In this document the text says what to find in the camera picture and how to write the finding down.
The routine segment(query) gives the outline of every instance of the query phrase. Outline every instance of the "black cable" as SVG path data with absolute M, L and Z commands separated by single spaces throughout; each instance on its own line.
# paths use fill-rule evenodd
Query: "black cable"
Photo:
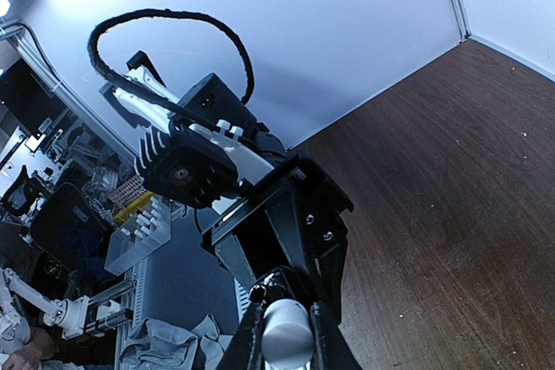
M 197 231 L 199 232 L 199 234 L 202 234 L 202 227 L 200 227 L 200 221 L 199 221 L 199 209 L 197 208 L 194 209 L 193 218 L 194 218 L 194 225 L 197 226 Z
M 35 31 L 24 21 L 19 21 L 19 24 L 21 26 L 23 26 L 25 28 L 25 30 L 29 33 L 29 35 L 31 36 L 31 38 L 33 39 L 33 43 L 36 46 L 36 50 L 38 51 L 39 55 L 41 56 L 42 60 L 44 61 L 44 63 L 46 64 L 46 66 L 48 67 L 50 73 L 52 73 L 52 75 L 59 81 L 62 82 L 62 77 L 60 77 L 60 75 L 56 72 L 56 70 L 54 69 L 54 66 L 52 65 L 52 63 L 50 62 L 49 58 L 46 56 L 46 54 L 44 53 L 44 50 L 42 49 L 41 44 L 38 41 L 38 38 L 36 37 Z
M 113 28 L 122 23 L 130 22 L 135 19 L 141 19 L 143 17 L 164 17 L 171 19 L 192 19 L 195 21 L 201 21 L 210 23 L 222 32 L 224 32 L 230 40 L 233 42 L 237 48 L 243 63 L 245 65 L 245 72 L 247 75 L 247 87 L 245 96 L 241 99 L 243 104 L 246 104 L 252 96 L 254 90 L 254 73 L 252 71 L 251 59 L 246 52 L 245 46 L 235 34 L 231 28 L 219 21 L 218 19 L 199 12 L 187 12 L 187 11 L 173 11 L 173 10 L 157 10 L 157 9 L 143 9 L 136 10 L 135 12 L 124 13 L 123 15 L 112 17 L 99 25 L 91 33 L 88 39 L 88 56 L 90 58 L 92 66 L 95 70 L 104 77 L 107 81 L 112 83 L 118 88 L 127 91 L 130 94 L 134 94 L 144 101 L 148 101 L 151 104 L 163 107 L 171 112 L 174 112 L 190 123 L 199 123 L 200 125 L 211 129 L 217 130 L 216 126 L 211 123 L 211 121 L 199 117 L 197 114 L 178 106 L 177 104 L 171 102 L 165 97 L 161 97 L 156 93 L 151 92 L 149 89 L 143 87 L 142 85 L 130 81 L 128 78 L 124 77 L 113 71 L 100 57 L 98 52 L 98 41 L 100 37 L 106 33 L 109 29 Z

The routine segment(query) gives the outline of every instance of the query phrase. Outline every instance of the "ceiling light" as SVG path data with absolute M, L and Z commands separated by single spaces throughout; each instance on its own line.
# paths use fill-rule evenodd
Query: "ceiling light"
M 8 10 L 10 10 L 10 6 L 9 0 L 0 0 L 0 17 L 6 16 Z

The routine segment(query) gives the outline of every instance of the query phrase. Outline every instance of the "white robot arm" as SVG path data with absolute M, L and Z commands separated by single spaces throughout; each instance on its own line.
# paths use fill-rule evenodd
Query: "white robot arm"
M 143 66 L 131 69 L 127 73 L 127 78 L 139 82 L 153 93 L 156 93 L 160 97 L 165 97 L 171 102 L 177 103 L 179 101 L 179 98 L 175 94 L 156 81 L 150 71 Z M 171 112 L 167 111 L 165 108 L 144 101 L 121 88 L 117 88 L 114 91 L 114 96 L 129 113 L 140 116 L 144 120 L 148 120 L 161 132 L 170 133 L 168 124 Z
M 20 325 L 23 320 L 14 308 L 12 293 L 40 309 L 46 325 L 63 328 L 65 339 L 83 334 L 89 302 L 87 296 L 76 301 L 51 301 L 22 281 L 12 269 L 0 269 L 0 335 Z

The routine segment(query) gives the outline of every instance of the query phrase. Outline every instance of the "brown wooden floor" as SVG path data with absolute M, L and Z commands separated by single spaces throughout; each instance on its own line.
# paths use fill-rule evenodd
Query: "brown wooden floor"
M 303 145 L 350 195 L 365 369 L 555 369 L 555 84 L 465 42 Z

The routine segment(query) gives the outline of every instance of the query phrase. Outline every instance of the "table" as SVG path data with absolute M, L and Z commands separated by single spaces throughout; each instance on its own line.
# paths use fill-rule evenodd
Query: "table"
M 201 224 L 208 224 L 215 217 L 210 210 L 199 213 Z M 222 334 L 235 334 L 238 327 L 235 281 L 218 266 L 216 257 L 200 247 L 192 209 L 185 217 L 181 211 L 173 214 L 172 239 L 131 273 L 137 279 L 137 290 L 135 299 L 127 302 L 134 310 L 134 320 L 118 328 L 116 370 L 128 368 L 120 365 L 117 357 L 131 327 L 146 318 L 193 329 L 206 314 L 213 314 Z

